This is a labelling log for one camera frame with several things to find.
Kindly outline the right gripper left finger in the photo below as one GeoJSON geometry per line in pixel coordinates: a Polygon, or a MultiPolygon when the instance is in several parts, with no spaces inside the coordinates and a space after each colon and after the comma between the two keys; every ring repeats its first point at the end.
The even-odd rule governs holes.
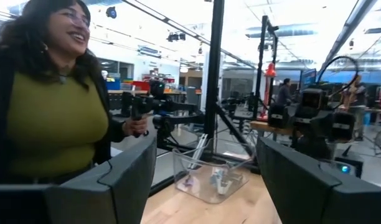
{"type": "Polygon", "coordinates": [[[0,224],[140,224],[155,163],[147,136],[61,185],[0,185],[0,224]]]}

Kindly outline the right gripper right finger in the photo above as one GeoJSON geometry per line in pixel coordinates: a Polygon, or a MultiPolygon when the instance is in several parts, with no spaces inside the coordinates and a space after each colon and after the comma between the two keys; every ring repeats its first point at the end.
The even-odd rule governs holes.
{"type": "Polygon", "coordinates": [[[381,224],[381,187],[271,139],[256,148],[283,224],[381,224]]]}

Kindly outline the person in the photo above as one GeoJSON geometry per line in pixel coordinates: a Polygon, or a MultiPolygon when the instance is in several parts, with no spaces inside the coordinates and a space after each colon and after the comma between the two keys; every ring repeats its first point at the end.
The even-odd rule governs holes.
{"type": "Polygon", "coordinates": [[[355,125],[353,131],[353,139],[355,141],[363,140],[364,133],[364,113],[366,107],[366,88],[361,83],[360,75],[354,76],[354,82],[343,91],[342,99],[344,100],[345,109],[355,116],[355,125]]]}
{"type": "Polygon", "coordinates": [[[82,0],[29,0],[0,28],[0,184],[61,184],[146,132],[116,121],[82,0]]]}
{"type": "Polygon", "coordinates": [[[280,86],[278,90],[278,94],[276,96],[276,103],[279,105],[287,105],[291,103],[291,95],[290,95],[290,79],[285,78],[283,84],[280,86]]]}

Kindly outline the clear plastic bin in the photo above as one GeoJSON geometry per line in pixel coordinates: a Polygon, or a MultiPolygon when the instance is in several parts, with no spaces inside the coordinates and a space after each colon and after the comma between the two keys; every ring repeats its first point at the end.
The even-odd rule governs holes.
{"type": "MultiPolygon", "coordinates": [[[[223,202],[243,187],[249,181],[251,171],[244,166],[244,162],[204,160],[202,155],[207,148],[207,144],[187,152],[181,152],[177,149],[173,150],[174,185],[176,189],[206,203],[217,204],[223,202]],[[229,180],[227,175],[231,172],[243,174],[243,184],[237,185],[232,183],[226,195],[219,195],[217,193],[217,186],[210,184],[210,176],[214,169],[224,171],[222,180],[229,180]],[[195,177],[193,187],[185,187],[182,184],[189,174],[195,177]]],[[[248,161],[255,158],[255,152],[251,145],[224,139],[214,139],[214,153],[240,157],[248,161]]]]}

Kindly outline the red clamp lamp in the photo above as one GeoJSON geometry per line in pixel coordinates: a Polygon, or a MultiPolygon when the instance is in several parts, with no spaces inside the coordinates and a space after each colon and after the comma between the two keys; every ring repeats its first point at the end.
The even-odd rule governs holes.
{"type": "Polygon", "coordinates": [[[266,86],[265,86],[264,105],[266,106],[266,108],[264,109],[263,116],[262,116],[264,120],[268,119],[268,109],[271,103],[271,87],[273,86],[273,80],[275,76],[276,76],[275,64],[270,63],[265,72],[266,86]]]}

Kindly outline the black frame post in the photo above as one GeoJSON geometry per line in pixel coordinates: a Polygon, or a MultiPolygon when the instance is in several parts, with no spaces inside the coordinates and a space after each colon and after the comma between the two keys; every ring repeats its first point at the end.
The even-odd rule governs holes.
{"type": "Polygon", "coordinates": [[[207,76],[207,89],[204,91],[205,123],[204,131],[207,134],[207,148],[204,151],[206,161],[211,161],[214,155],[214,134],[216,106],[218,96],[218,80],[220,73],[221,40],[225,0],[214,0],[212,14],[212,32],[210,36],[209,69],[207,76]]]}

